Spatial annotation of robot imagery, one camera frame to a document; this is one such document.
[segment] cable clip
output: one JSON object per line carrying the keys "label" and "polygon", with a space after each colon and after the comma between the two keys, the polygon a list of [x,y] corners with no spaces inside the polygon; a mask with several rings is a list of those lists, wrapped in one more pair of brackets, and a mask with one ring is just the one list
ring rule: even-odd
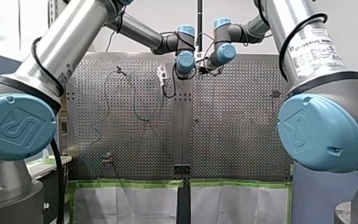
{"label": "cable clip", "polygon": [[158,67],[157,76],[158,76],[158,79],[159,79],[159,85],[161,87],[164,87],[165,84],[166,84],[166,81],[168,79],[167,69],[165,68],[165,64],[163,64],[163,65]]}

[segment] white fabric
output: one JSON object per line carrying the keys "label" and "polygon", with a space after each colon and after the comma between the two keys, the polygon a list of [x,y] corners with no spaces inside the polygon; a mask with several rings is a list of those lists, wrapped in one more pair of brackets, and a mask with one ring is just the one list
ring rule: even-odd
{"label": "white fabric", "polygon": [[176,224],[177,189],[78,189],[75,224]]}
{"label": "white fabric", "polygon": [[195,224],[286,224],[288,189],[192,187]]}

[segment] label sticker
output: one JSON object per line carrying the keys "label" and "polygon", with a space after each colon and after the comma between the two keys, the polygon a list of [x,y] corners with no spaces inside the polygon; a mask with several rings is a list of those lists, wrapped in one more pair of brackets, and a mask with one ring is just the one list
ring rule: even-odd
{"label": "label sticker", "polygon": [[293,41],[289,45],[289,53],[297,75],[307,77],[326,65],[343,65],[336,47],[325,29],[311,30],[313,37],[301,41]]}

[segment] metal pole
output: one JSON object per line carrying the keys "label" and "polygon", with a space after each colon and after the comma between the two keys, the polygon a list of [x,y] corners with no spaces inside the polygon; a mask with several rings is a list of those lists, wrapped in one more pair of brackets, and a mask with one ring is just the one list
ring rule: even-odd
{"label": "metal pole", "polygon": [[203,32],[202,31],[202,1],[203,0],[199,0],[198,3],[198,27],[197,27],[197,37],[199,39],[199,51],[202,51],[202,36],[200,36],[200,34]]}
{"label": "metal pole", "polygon": [[136,20],[127,13],[123,16],[123,21],[120,21],[121,18],[117,19],[107,24],[106,26],[112,30],[117,31],[118,26],[121,24],[120,33],[129,39],[132,39],[142,45],[147,46],[148,48],[154,50],[158,49],[162,43],[163,37],[160,33],[156,32],[152,28],[143,24],[142,22]]}

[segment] wire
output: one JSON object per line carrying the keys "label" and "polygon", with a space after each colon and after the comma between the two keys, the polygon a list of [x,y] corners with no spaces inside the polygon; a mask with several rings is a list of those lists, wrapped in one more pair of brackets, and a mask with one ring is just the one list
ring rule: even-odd
{"label": "wire", "polygon": [[106,47],[106,50],[105,52],[107,52],[110,48],[110,45],[112,44],[112,38],[113,38],[113,35],[114,34],[120,34],[120,31],[121,31],[121,28],[123,27],[123,17],[124,17],[124,14],[126,13],[126,7],[127,6],[124,6],[123,9],[120,11],[120,13],[118,14],[119,16],[119,19],[118,19],[118,26],[117,26],[117,32],[113,31],[112,34],[110,35],[109,37],[109,43]]}
{"label": "wire", "polygon": [[51,149],[54,153],[54,158],[57,164],[57,175],[58,175],[58,215],[57,215],[57,224],[63,223],[63,206],[65,204],[65,190],[63,184],[63,168],[60,151],[58,149],[57,143],[53,138],[50,142]]}
{"label": "wire", "polygon": [[[103,96],[104,96],[104,98],[105,98],[105,100],[106,100],[107,114],[106,114],[105,117],[103,117],[103,119],[101,119],[100,123],[103,123],[104,121],[106,121],[106,120],[109,118],[109,116],[110,116],[110,104],[109,104],[109,98],[108,98],[107,92],[106,92],[106,84],[107,84],[107,82],[109,81],[109,78],[110,78],[114,73],[115,73],[115,71],[109,73],[109,74],[106,76],[105,81],[103,82]],[[91,143],[92,145],[94,145],[95,143],[101,141],[101,139],[102,139],[102,137],[103,137],[103,134],[101,133],[101,131],[99,131],[98,129],[95,128],[95,123],[94,123],[92,129],[93,129],[95,132],[97,132],[98,135],[99,135],[98,138],[97,138],[97,140],[95,140],[95,141],[93,141],[93,142]]]}
{"label": "wire", "polygon": [[215,43],[215,42],[214,42],[214,40],[213,40],[213,42],[212,42],[212,43],[209,45],[209,47],[206,49],[206,51],[205,51],[205,56],[204,56],[204,58],[203,58],[203,60],[202,60],[203,65],[204,65],[204,68],[205,68],[205,70],[206,70],[207,73],[210,73],[210,72],[212,72],[212,71],[208,71],[208,68],[206,68],[205,61],[207,61],[207,60],[209,59],[209,57],[206,56],[206,55],[208,54],[209,50],[211,49],[211,47],[212,47],[212,45],[213,45],[214,43]]}
{"label": "wire", "polygon": [[168,98],[168,99],[172,99],[173,97],[176,96],[176,82],[175,82],[175,75],[173,74],[175,70],[176,70],[176,64],[174,64],[173,68],[172,68],[173,94],[168,95],[165,85],[161,87],[162,88],[162,94],[165,96],[165,98]]}
{"label": "wire", "polygon": [[114,35],[115,33],[116,33],[116,32],[113,31],[112,34],[110,35],[110,37],[109,37],[109,43],[107,44],[107,47],[106,47],[105,52],[107,52],[107,51],[109,50],[110,45],[112,44],[112,37],[113,37],[113,35]]}
{"label": "wire", "polygon": [[135,105],[135,102],[136,102],[136,88],[134,87],[134,85],[132,85],[132,82],[130,80],[130,78],[132,79],[133,76],[129,76],[126,73],[122,72],[121,68],[119,69],[119,73],[124,75],[124,77],[127,79],[128,83],[130,84],[131,89],[133,90],[132,111],[133,111],[134,115],[140,121],[143,121],[143,122],[150,121],[151,117],[153,117],[154,114],[156,113],[157,108],[155,108],[154,111],[149,116],[145,116],[144,118],[141,118],[138,115],[138,113],[136,112],[136,105]]}
{"label": "wire", "polygon": [[281,75],[283,76],[283,78],[287,81],[287,75],[284,72],[284,68],[283,68],[283,61],[284,61],[284,55],[287,51],[287,48],[289,47],[290,41],[292,41],[293,37],[295,37],[295,35],[301,31],[305,26],[309,25],[311,22],[313,22],[313,20],[318,19],[318,18],[324,18],[323,23],[327,22],[328,16],[324,13],[317,13],[314,14],[310,17],[308,17],[306,20],[300,22],[295,29],[293,29],[293,31],[286,37],[286,39],[284,40],[280,53],[279,53],[279,69],[281,71]]}
{"label": "wire", "polygon": [[206,35],[206,36],[208,36],[212,41],[214,41],[213,37],[211,37],[210,35],[205,34],[205,33],[199,33],[199,35],[197,35],[197,38],[196,38],[196,43],[199,43],[199,38],[200,38],[200,36],[202,36],[202,35]]}
{"label": "wire", "polygon": [[53,81],[57,84],[58,86],[58,90],[59,90],[59,96],[63,96],[63,93],[65,92],[61,82],[55,77],[53,76],[49,70],[43,66],[43,64],[40,62],[39,60],[39,57],[37,56],[37,53],[36,53],[36,46],[37,46],[37,43],[42,39],[42,37],[38,37],[37,39],[34,40],[34,42],[32,43],[32,46],[31,46],[31,53],[32,53],[32,56],[34,57],[34,61],[36,62],[36,64],[39,66],[40,69],[42,69],[42,71]]}
{"label": "wire", "polygon": [[267,26],[269,26],[269,21],[267,21],[267,19],[264,17],[263,9],[261,8],[261,0],[258,0],[257,3],[258,3],[258,14],[260,14],[261,20],[262,20]]}

